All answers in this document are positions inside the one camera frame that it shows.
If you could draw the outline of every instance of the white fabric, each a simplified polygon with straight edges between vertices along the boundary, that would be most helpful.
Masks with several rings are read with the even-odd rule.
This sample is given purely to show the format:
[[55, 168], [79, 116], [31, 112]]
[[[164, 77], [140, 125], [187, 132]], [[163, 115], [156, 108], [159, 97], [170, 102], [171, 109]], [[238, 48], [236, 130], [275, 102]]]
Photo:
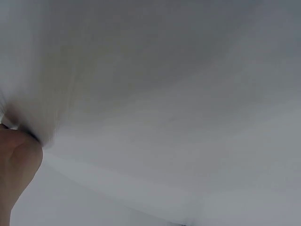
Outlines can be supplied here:
[[0, 88], [59, 128], [55, 170], [175, 223], [301, 223], [300, 3], [1, 4]]

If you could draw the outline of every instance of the skin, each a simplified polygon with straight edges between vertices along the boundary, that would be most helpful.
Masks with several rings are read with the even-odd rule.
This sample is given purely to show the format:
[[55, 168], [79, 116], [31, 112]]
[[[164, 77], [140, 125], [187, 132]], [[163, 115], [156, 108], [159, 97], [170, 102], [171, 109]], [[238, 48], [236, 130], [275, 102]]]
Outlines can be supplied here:
[[0, 226], [9, 226], [11, 210], [42, 158], [42, 147], [36, 139], [0, 124]]

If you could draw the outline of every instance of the hand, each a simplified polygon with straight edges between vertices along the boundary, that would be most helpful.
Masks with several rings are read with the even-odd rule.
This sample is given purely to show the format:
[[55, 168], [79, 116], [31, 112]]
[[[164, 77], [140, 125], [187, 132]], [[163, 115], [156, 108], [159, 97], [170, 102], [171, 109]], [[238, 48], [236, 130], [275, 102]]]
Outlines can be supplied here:
[[43, 158], [42, 147], [30, 135], [0, 124], [0, 226], [32, 181]]

